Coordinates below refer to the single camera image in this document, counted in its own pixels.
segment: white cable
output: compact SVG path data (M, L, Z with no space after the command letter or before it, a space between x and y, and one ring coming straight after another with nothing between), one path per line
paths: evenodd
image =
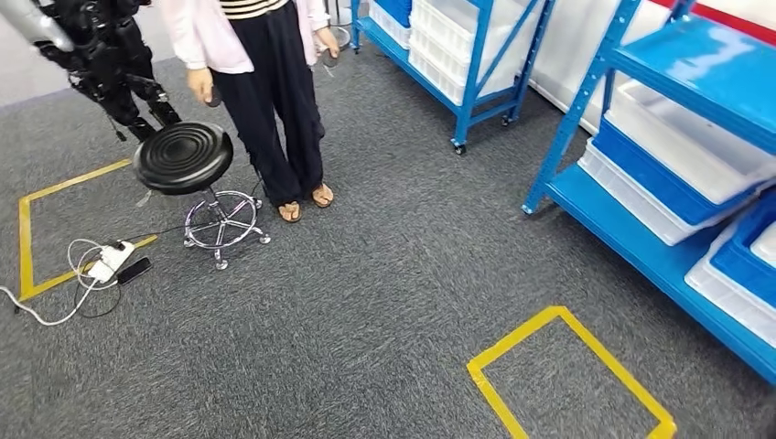
M78 260L78 265L73 264L72 255L71 255L72 246L76 242L84 242L84 243L87 243L87 244L91 245L91 248L89 250L87 250L86 252L84 252L84 254L81 256L81 258ZM84 260L86 260L86 257L89 254L91 254L92 252L96 251L96 250L101 251L103 248L104 248L104 246L98 244L95 241L83 240L83 239L74 240L68 246L68 264L70 265L70 268L72 269L73 273L75 274L75 277L76 277L76 280L78 281L78 283L81 286L83 286L84 288L86 288L86 293L83 294L83 297L81 298L81 300L78 301L78 304L75 305L75 307L72 309L72 311L70 311L70 313L68 315L66 315L65 317L61 318L60 320L57 320L57 321L54 321L54 322L46 321L37 312L35 312L34 309L32 309L32 308L30 308L30 307L28 307L26 305L22 305L22 303L19 302L18 299L16 299L16 296L13 293L11 293L11 290L9 290L8 288L6 288L6 287L4 287L2 285L0 285L0 290L2 290L3 292L5 292L5 294L8 295L8 297L11 299L11 302L13 302L14 305L16 305L19 309L23 309L23 310L27 311L29 314L31 314L44 327L55 327L56 325L61 325L61 324L65 323L65 322L67 322L68 320L70 320L73 316L75 316L75 313L78 312L78 310L81 308L81 305L83 305L83 302L89 296L89 293L91 293L92 291L106 290L106 289L111 288L112 286L117 284L116 281L113 281L113 282L111 282L111 283L109 283L109 284L107 284L105 286L101 286L101 287L98 288L95 285L99 281L97 281L97 279L93 279L88 274L84 274L83 273L83 270L86 268L86 267L83 266L83 262L84 262ZM87 284L86 282L84 282L84 279L93 279L93 280L92 280L91 284Z

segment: hand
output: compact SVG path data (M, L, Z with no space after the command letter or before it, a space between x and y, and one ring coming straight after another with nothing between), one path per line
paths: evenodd
M320 41L329 49L329 53L332 58L340 56L340 45L337 43L337 39L334 38L334 34L331 33L331 29L323 27L316 32Z
M200 103L208 103L213 99L213 75L210 69L187 70L186 82Z

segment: stool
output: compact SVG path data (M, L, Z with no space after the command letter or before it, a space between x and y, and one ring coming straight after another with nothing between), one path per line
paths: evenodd
M184 245L212 250L218 270L225 269L228 264L221 250L244 240L251 232L259 235L262 244L270 241L269 235L256 227L261 200L234 190L215 192L211 187L229 168L232 156L232 139L218 125L181 122L168 125L148 138L137 148L133 160L137 178L149 189L171 196L195 192L202 195L202 201L186 216ZM239 200L229 212L222 203L226 198ZM213 214L215 220L192 224L196 214L204 209ZM250 210L251 219L247 222L235 219L244 209ZM216 227L215 240L198 237L203 231ZM228 230L240 233L226 241L224 234Z

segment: blue storage bin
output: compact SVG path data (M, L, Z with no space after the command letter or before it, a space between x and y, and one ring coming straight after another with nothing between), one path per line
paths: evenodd
M711 257L714 268L776 307L776 268L751 250L752 243L776 221L776 192L765 194L744 214L733 237Z
M601 118L593 145L691 226L741 205L755 190L751 187L723 204L714 204L634 143L606 117Z
M410 27L412 0L374 0L403 27Z

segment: shelf frame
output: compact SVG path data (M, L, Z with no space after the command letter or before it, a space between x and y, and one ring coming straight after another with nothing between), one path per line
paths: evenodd
M517 113L520 107L523 105L525 94L528 90L528 79L531 77L531 72L534 68L536 56L541 47L544 33L547 29L550 16L552 15L553 8L555 7L555 0L531 0L529 5L523 11L523 14L517 20L512 27L507 39L504 41L501 49L499 50L496 58L486 69L482 78L478 81L478 73L480 72L480 66L482 62L482 51L485 46L485 40L488 33L488 24L490 22L490 16L492 14L493 0L469 0L471 4L476 6L480 11L478 13L478 25L477 33L474 37L474 44L472 49L471 63L469 64L469 72L467 73L466 87L464 88L463 101L460 105L456 105L450 99L448 99L444 93L442 93L437 87L429 82L415 67L409 63L409 51L400 47L395 41L388 36L371 18L368 16L359 16L359 4L360 0L351 0L351 12L353 14L353 29L351 45L357 51L361 48L361 33L368 38L372 44L377 46L385 55L388 56L397 66L404 70L410 77L417 81L426 91L428 91L434 98L442 102L453 114L456 116L456 126L453 133L453 137L450 142L455 147L455 151L458 154L464 154L466 152L467 135L469 128L474 124L480 123L491 117L501 115L502 124L504 126L509 125L517 121ZM497 91L486 96L478 97L482 88L490 79L493 71L496 70L501 59L506 53L507 49L520 33L520 30L524 27L528 21L530 14L542 4L541 11L539 13L539 19L536 24L536 29L533 32L533 38L531 46L528 49L528 53L525 57L525 62L521 71L516 72L515 83L508 89L503 91ZM495 100L501 100L503 102L490 107L488 110L477 112L477 109L489 102Z
M776 384L776 348L706 300L684 281L686 273L708 252L721 226L701 230L686 241L673 247L667 246L577 164L557 173L566 149L577 132L579 122L601 79L605 78L606 81L603 114L611 103L616 71L623 71L636 80L643 78L640 75L642 71L633 71L632 66L618 62L622 53L620 46L622 38L640 2L641 0L620 1L598 51L590 62L577 96L558 126L555 138L523 204L523 211L529 215L533 214L542 198L549 197L671 297L687 314L735 352L765 380ZM686 20L694 2L694 0L678 0L666 24L670 26L677 20ZM653 85L660 86L664 83L665 80L655 80ZM671 99L674 98L670 94L671 90L666 91L659 87L656 90L667 93ZM721 114L721 117L725 117L729 112L724 111ZM719 114L712 112L706 112L705 115L716 117L716 122L722 126L730 122L730 120L720 120ZM733 120L734 124L739 122L738 119ZM760 145L765 150L768 150L768 146L773 147L773 145L765 145L765 147Z

